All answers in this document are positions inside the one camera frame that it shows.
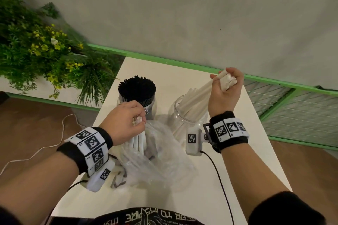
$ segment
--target black shirt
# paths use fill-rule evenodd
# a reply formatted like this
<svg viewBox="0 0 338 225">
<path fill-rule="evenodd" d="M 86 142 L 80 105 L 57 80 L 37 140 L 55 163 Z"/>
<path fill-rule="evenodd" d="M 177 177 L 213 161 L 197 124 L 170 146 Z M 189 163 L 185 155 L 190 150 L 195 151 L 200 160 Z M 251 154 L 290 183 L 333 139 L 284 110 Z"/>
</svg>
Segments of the black shirt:
<svg viewBox="0 0 338 225">
<path fill-rule="evenodd" d="M 0 207 L 1 224 L 21 225 L 16 217 Z M 199 225 L 198 220 L 182 214 L 149 207 L 135 207 L 99 216 L 95 219 L 53 219 L 53 224 L 81 225 Z M 325 218 L 292 192 L 281 192 L 260 203 L 251 213 L 248 225 L 325 225 Z"/>
</svg>

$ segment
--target wristband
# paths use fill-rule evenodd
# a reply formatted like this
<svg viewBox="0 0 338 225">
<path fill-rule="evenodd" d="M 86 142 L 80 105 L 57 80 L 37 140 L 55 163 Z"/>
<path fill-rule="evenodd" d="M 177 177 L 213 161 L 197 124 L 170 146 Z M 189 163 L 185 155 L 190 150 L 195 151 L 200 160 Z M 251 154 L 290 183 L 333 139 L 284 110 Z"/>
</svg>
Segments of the wristband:
<svg viewBox="0 0 338 225">
<path fill-rule="evenodd" d="M 111 137 L 99 127 L 87 127 L 65 142 L 57 151 L 73 159 L 80 174 L 87 172 L 88 176 L 92 176 L 108 161 L 108 149 L 112 147 Z"/>
<path fill-rule="evenodd" d="M 231 111 L 226 111 L 210 119 L 209 134 L 214 143 L 213 149 L 219 153 L 224 148 L 248 143 L 249 137 L 241 120 L 235 118 Z"/>
</svg>

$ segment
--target brown floor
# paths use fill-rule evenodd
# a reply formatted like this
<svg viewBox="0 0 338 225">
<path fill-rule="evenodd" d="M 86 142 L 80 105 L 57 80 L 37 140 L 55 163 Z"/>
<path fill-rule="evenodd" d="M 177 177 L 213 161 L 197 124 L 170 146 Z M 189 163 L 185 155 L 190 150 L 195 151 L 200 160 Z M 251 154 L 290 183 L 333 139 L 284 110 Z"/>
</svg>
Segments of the brown floor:
<svg viewBox="0 0 338 225">
<path fill-rule="evenodd" d="M 338 159 L 326 151 L 271 141 L 294 193 L 338 224 Z"/>
<path fill-rule="evenodd" d="M 60 142 L 62 120 L 69 107 L 10 98 L 0 105 L 0 172 L 11 160 L 30 158 L 41 147 Z M 65 119 L 64 139 L 81 130 L 75 116 Z M 47 158 L 57 147 L 41 150 L 31 160 L 10 163 L 0 176 L 0 185 L 28 167 Z"/>
<path fill-rule="evenodd" d="M 0 170 L 10 160 L 31 157 L 39 148 L 61 139 L 63 106 L 10 98 L 0 105 Z M 65 136 L 80 130 L 75 117 L 65 120 Z M 290 185 L 300 198 L 338 225 L 338 159 L 322 149 L 271 141 Z M 57 147 L 44 149 L 29 161 L 11 163 L 0 185 L 45 159 Z"/>
</svg>

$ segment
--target concrete wall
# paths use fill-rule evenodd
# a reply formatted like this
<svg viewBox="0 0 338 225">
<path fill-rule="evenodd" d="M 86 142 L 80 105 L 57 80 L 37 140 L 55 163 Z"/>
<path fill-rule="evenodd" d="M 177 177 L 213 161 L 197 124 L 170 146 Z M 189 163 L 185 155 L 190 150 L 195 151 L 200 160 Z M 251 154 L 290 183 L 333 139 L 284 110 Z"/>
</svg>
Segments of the concrete wall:
<svg viewBox="0 0 338 225">
<path fill-rule="evenodd" d="M 338 0 L 27 1 L 94 44 L 338 89 Z"/>
</svg>

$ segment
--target metal grid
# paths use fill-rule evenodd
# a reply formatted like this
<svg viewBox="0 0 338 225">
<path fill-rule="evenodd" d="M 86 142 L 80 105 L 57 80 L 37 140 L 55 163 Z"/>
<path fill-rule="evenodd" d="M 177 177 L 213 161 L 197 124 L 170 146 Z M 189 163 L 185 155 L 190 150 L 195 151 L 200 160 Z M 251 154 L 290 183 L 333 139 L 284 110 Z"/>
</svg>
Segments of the metal grid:
<svg viewBox="0 0 338 225">
<path fill-rule="evenodd" d="M 303 91 L 262 124 L 269 136 L 338 147 L 338 97 Z"/>
<path fill-rule="evenodd" d="M 289 87 L 271 85 L 248 79 L 244 80 L 244 87 L 258 116 L 261 116 L 271 108 L 290 90 Z"/>
</svg>

